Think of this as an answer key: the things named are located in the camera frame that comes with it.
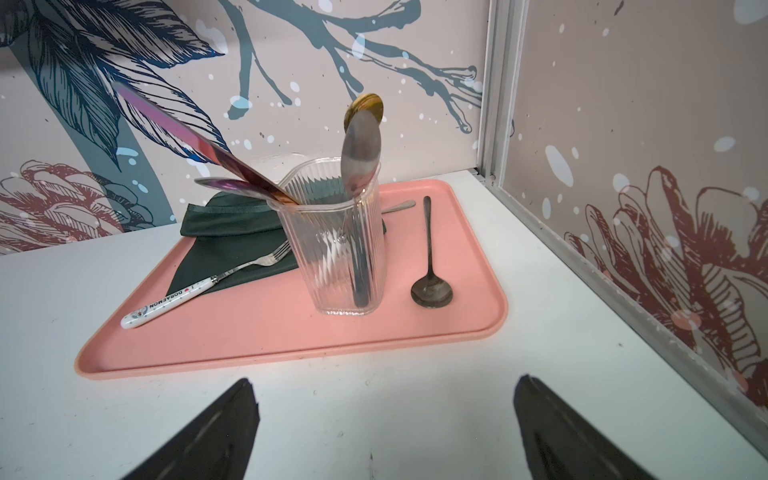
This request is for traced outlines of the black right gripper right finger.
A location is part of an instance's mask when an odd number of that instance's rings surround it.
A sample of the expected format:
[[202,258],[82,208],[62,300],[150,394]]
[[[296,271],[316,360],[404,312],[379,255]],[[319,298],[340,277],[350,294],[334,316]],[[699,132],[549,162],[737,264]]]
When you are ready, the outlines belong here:
[[522,376],[513,406],[534,479],[653,477],[540,379]]

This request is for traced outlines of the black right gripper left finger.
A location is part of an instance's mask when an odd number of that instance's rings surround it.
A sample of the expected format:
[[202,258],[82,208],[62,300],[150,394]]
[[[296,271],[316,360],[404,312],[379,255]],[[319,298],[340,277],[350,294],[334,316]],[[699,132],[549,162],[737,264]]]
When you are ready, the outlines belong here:
[[128,479],[242,479],[260,423],[253,385],[241,378]]

